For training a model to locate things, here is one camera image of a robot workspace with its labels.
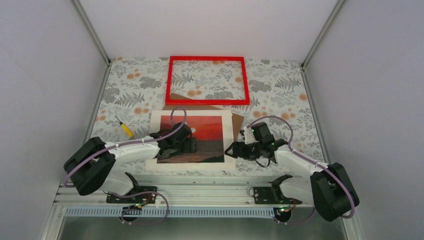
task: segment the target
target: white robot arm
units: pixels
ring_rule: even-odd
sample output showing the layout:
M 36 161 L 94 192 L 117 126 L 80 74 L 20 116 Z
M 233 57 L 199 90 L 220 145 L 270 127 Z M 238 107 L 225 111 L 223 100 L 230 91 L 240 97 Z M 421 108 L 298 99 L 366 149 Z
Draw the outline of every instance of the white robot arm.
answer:
M 343 187 L 349 192 L 353 204 L 359 204 L 358 195 L 341 164 L 317 161 L 311 163 L 305 160 L 309 158 L 299 152 L 295 154 L 287 141 L 275 140 L 264 122 L 245 128 L 242 133 L 245 142 L 233 142 L 225 150 L 225 154 L 256 162 L 259 158 L 266 158 L 267 166 L 274 162 L 293 171 L 293 176 L 286 174 L 271 183 L 272 186 L 278 186 L 279 193 L 276 197 L 296 199 L 314 206 L 317 212 L 330 222 L 352 209 L 351 201 Z M 343 187 L 331 175 L 335 176 Z
M 137 190 L 138 183 L 128 172 L 117 170 L 122 164 L 144 159 L 166 159 L 179 153 L 195 153 L 196 138 L 184 123 L 174 124 L 173 132 L 162 137 L 162 131 L 143 140 L 124 143 L 103 142 L 99 137 L 89 139 L 63 166 L 81 196 L 100 190 L 128 195 Z
M 151 136 L 146 136 L 145 140 L 153 139 Z M 113 142 L 106 142 L 104 145 L 106 148 L 115 146 Z M 138 159 L 154 159 L 159 153 L 159 146 L 156 141 L 149 143 L 138 143 L 132 145 L 126 145 L 118 147 L 109 152 L 115 155 L 116 162 L 107 175 L 104 183 L 98 189 L 100 191 L 116 193 L 124 196 L 134 187 L 132 179 L 128 174 L 117 171 L 117 168 L 122 164 L 132 162 Z

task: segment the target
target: gray leaf pattern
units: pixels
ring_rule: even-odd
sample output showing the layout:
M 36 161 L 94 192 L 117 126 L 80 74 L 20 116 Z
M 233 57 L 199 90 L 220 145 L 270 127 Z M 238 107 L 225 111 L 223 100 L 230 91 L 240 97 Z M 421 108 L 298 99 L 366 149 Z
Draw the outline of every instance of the gray leaf pattern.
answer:
M 120 93 L 119 88 L 116 88 L 116 87 L 105 88 L 103 92 L 102 101 L 104 101 L 107 104 L 113 103 L 116 100 L 115 96 L 118 96 L 119 93 Z
M 307 101 L 300 66 L 295 61 L 245 60 L 250 105 L 219 106 L 244 116 L 243 125 L 261 116 L 276 115 L 292 124 L 293 146 L 322 161 L 313 116 Z M 168 79 L 168 57 L 118 57 L 112 63 L 106 88 L 91 136 L 107 142 L 128 140 L 115 115 L 136 139 L 149 132 L 150 113 L 164 106 Z M 244 86 L 240 62 L 177 61 L 173 66 L 171 91 L 192 99 L 243 99 Z M 276 138 L 287 140 L 290 131 L 280 120 L 268 118 Z M 145 160 L 135 159 L 120 166 L 133 175 L 169 176 L 281 176 L 290 169 L 281 164 L 259 167 L 254 161 L 236 159 L 235 171 L 146 171 Z
M 151 89 L 155 89 L 155 88 L 159 88 L 162 83 L 160 81 L 156 81 L 156 79 L 148 77 L 148 76 L 143 76 L 140 78 L 140 88 L 142 89 L 146 89 L 146 88 L 151 88 Z
M 213 94 L 208 94 L 206 99 L 233 99 L 233 93 L 230 91 L 217 91 Z
M 264 83 L 263 81 L 250 80 L 249 81 L 249 90 L 252 92 L 269 92 L 271 91 L 271 85 Z

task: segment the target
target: cardboard sheet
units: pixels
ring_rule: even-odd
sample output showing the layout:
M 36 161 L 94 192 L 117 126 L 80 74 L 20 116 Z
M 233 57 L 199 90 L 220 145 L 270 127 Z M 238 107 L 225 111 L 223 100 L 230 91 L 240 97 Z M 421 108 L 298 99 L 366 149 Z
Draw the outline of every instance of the cardboard sheet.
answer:
M 179 94 L 176 93 L 171 93 L 170 95 L 171 99 L 189 99 L 188 97 L 185 96 L 181 96 Z M 175 105 L 165 105 L 162 110 L 172 110 L 174 109 L 176 106 Z M 221 108 L 215 107 L 215 106 L 191 106 L 191 105 L 185 105 L 184 108 L 186 110 L 222 110 Z M 242 128 L 243 125 L 243 120 L 245 119 L 245 117 L 232 113 L 232 133 L 233 133 L 233 137 L 234 137 L 234 141 L 237 140 L 237 137 L 239 136 L 239 131 Z

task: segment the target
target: table surface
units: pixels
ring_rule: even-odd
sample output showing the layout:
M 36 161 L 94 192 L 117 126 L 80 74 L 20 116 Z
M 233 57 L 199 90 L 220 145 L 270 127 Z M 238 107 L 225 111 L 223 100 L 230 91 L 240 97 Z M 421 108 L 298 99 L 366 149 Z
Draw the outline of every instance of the table surface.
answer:
M 321 145 L 314 124 L 300 65 L 286 60 L 245 60 L 250 92 L 250 105 L 217 106 L 244 116 L 243 126 L 261 116 L 280 116 L 292 125 L 293 146 L 323 161 Z M 127 141 L 115 116 L 134 133 L 135 138 L 149 134 L 152 110 L 165 105 L 168 57 L 118 57 L 114 59 L 95 119 L 91 137 L 105 142 Z M 240 64 L 235 62 L 195 62 L 188 68 L 173 71 L 171 91 L 192 99 L 242 98 Z M 222 84 L 213 80 L 223 79 Z M 282 121 L 265 119 L 276 139 L 287 140 L 290 131 Z M 262 164 L 268 160 L 260 159 Z M 254 161 L 236 160 L 235 171 L 147 171 L 145 160 L 123 164 L 118 170 L 133 175 L 161 176 L 281 176 L 291 171 L 281 164 L 263 168 Z

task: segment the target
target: white cable tray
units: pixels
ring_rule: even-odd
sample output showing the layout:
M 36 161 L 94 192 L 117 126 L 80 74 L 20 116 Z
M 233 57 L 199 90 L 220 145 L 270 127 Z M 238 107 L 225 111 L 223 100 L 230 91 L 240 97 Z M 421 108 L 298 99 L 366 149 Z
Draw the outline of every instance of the white cable tray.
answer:
M 144 206 L 124 217 L 163 217 L 166 207 Z M 66 217 L 120 217 L 122 206 L 70 206 Z M 263 218 L 274 217 L 272 207 L 169 207 L 168 218 Z

